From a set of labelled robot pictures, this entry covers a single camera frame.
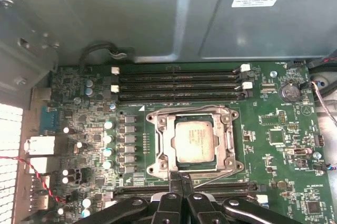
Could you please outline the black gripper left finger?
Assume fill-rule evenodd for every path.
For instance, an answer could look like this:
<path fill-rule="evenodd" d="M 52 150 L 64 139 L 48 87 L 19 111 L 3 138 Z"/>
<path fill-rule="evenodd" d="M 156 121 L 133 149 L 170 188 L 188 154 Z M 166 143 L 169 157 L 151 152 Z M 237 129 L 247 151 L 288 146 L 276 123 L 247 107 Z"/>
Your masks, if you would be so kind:
<path fill-rule="evenodd" d="M 169 189 L 158 201 L 125 198 L 77 223 L 180 223 L 183 201 L 180 173 L 170 174 Z"/>

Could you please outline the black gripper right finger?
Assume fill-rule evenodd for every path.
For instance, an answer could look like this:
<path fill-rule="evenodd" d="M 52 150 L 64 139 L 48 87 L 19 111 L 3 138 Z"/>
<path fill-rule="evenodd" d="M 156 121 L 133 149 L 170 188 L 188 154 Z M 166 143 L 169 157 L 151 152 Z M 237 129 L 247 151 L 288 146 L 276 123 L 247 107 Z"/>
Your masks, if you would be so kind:
<path fill-rule="evenodd" d="M 194 191 L 189 174 L 182 174 L 183 196 L 195 223 L 299 223 L 298 221 L 241 198 L 221 204 Z"/>

